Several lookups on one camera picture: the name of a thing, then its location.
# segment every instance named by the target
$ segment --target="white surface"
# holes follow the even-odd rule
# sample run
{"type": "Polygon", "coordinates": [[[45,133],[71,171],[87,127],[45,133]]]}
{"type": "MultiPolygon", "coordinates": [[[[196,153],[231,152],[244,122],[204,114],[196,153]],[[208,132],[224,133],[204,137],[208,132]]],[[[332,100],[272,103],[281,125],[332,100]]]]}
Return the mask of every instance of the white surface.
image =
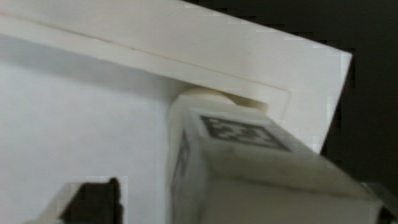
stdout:
{"type": "Polygon", "coordinates": [[[0,33],[267,102],[318,152],[350,54],[178,0],[4,0],[0,33]]]}
{"type": "Polygon", "coordinates": [[[126,222],[164,221],[167,110],[187,83],[0,36],[0,222],[69,182],[123,181],[126,222]]]}

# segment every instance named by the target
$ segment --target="dark background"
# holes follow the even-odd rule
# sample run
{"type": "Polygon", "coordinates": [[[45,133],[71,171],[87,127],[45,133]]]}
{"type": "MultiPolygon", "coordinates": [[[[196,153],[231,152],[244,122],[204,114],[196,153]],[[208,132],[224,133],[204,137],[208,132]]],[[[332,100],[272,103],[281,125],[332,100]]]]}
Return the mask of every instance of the dark background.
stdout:
{"type": "Polygon", "coordinates": [[[354,53],[322,154],[398,196],[398,1],[188,2],[354,53]]]}

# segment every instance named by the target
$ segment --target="white cardboard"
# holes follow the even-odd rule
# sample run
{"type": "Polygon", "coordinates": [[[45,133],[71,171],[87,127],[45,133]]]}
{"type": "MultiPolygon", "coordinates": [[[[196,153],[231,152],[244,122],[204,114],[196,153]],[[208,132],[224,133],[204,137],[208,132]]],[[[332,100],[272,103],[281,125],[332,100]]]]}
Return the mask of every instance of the white cardboard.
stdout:
{"type": "Polygon", "coordinates": [[[4,0],[0,33],[268,103],[320,152],[350,54],[178,0],[4,0]]]}
{"type": "Polygon", "coordinates": [[[62,188],[116,176],[124,223],[162,224],[167,111],[188,83],[2,35],[0,46],[0,222],[53,224],[36,220],[62,212],[62,188]]]}

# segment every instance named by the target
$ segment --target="black object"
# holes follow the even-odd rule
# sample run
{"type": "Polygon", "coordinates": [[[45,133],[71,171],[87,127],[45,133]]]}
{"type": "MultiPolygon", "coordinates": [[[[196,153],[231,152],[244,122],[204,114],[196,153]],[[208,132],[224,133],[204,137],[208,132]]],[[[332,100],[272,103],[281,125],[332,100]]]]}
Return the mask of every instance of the black object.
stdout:
{"type": "Polygon", "coordinates": [[[123,224],[119,181],[85,183],[61,215],[66,224],[123,224]]]}
{"type": "Polygon", "coordinates": [[[364,186],[371,190],[384,202],[384,209],[380,211],[379,222],[393,223],[398,220],[398,199],[380,183],[364,183],[364,186]]]}

